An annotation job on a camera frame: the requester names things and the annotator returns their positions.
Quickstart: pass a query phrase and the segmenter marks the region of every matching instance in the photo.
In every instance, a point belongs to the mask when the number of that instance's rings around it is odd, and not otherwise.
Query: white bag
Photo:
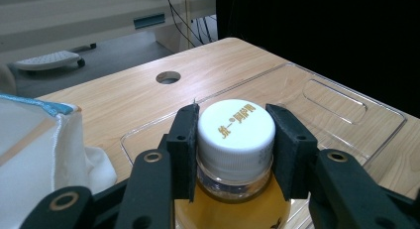
[[[116,182],[105,152],[84,146],[77,106],[0,94],[0,124],[0,228],[19,228],[62,187],[97,193]]]

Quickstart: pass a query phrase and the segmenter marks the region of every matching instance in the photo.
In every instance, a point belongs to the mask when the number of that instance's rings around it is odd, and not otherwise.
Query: transparent plastic lid
[[[203,112],[212,103],[233,98],[252,101],[261,107],[269,103],[287,108],[318,139],[320,150],[345,151],[363,166],[380,153],[406,121],[399,111],[292,63],[274,67],[212,95],[195,96],[191,103],[198,103]],[[168,133],[176,111],[121,138],[122,149],[131,163],[139,153],[158,146],[162,135]],[[292,201],[286,228],[311,226],[307,202]]]

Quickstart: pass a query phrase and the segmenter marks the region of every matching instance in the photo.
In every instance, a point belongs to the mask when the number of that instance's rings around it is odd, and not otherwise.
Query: black backdrop
[[[420,0],[216,0],[236,37],[420,118]]]

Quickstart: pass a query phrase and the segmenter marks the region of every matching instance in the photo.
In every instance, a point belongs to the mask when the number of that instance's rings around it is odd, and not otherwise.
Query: white bottle cap
[[[274,134],[272,118],[256,103],[216,102],[198,120],[198,157],[222,180],[251,181],[271,166]]]

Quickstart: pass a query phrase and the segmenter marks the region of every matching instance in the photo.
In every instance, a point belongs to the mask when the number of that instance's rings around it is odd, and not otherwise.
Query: yellow liquid
[[[194,202],[175,200],[176,220],[183,229],[282,228],[290,212],[274,176],[264,192],[242,203],[224,203],[196,185]]]

